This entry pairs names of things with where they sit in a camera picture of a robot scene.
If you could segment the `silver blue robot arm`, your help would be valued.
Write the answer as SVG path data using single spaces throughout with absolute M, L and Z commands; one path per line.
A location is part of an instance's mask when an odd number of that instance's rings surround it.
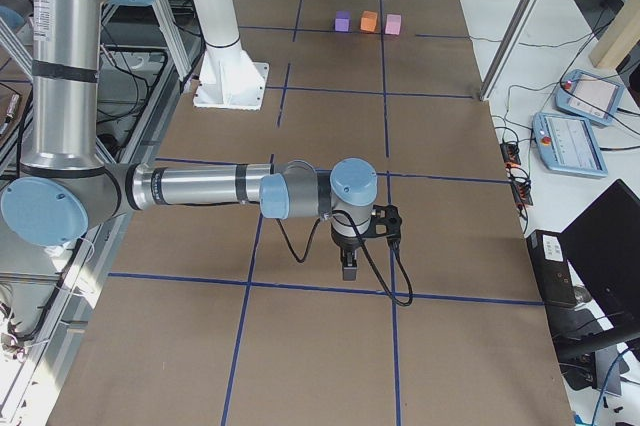
M 349 158 L 320 173 L 303 161 L 195 169 L 103 163 L 96 154 L 101 13 L 109 0 L 34 0 L 33 139 L 1 196 L 23 240 L 54 246 L 113 217 L 154 205 L 256 204 L 267 218 L 327 219 L 342 274 L 373 234 L 374 168 Z M 118 0 L 148 5 L 153 0 Z

